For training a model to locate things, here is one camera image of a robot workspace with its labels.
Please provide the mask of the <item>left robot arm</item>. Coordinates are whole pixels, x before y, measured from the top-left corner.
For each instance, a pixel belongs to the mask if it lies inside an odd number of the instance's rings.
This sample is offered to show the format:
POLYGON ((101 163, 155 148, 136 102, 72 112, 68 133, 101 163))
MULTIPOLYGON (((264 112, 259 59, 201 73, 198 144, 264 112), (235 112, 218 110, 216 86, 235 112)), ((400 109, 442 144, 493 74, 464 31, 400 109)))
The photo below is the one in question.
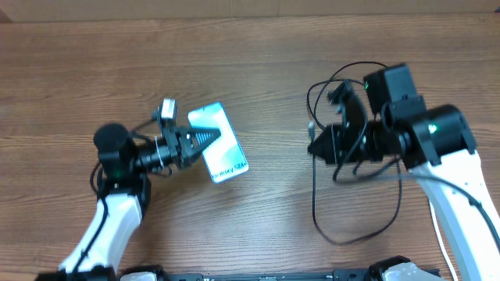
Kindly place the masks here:
POLYGON ((159 120, 160 137, 129 131, 119 123, 94 135, 98 163, 90 175, 96 212, 74 251, 55 272, 39 280, 115 280, 128 242, 141 225, 151 200, 151 174, 175 165, 186 169, 221 132, 217 128, 177 126, 159 120))

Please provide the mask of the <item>Samsung Galaxy smartphone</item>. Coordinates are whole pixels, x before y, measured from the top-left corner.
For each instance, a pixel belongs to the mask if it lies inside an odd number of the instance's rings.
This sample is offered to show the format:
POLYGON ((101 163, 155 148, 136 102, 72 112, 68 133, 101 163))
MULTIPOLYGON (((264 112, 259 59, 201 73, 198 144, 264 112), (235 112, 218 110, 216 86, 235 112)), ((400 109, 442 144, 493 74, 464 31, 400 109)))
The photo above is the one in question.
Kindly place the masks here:
POLYGON ((202 152, 214 183, 222 183, 248 171, 245 153, 221 102, 197 108, 187 114, 187 119, 193 127, 218 129, 221 133, 202 152))

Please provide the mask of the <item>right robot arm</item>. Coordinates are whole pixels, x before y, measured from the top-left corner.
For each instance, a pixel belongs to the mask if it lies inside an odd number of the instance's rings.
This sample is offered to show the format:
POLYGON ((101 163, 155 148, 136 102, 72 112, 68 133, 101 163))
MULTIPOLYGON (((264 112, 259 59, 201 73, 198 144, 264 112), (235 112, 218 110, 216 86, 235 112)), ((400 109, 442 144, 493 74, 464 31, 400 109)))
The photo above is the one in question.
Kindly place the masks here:
POLYGON ((333 75, 327 94, 342 121, 309 126, 308 151, 337 169, 390 158, 398 182, 413 180, 426 194, 434 231, 452 276, 464 280, 499 277, 499 215, 488 192, 477 142, 454 105, 427 108, 409 67, 380 65, 363 77, 368 103, 354 81, 333 75))

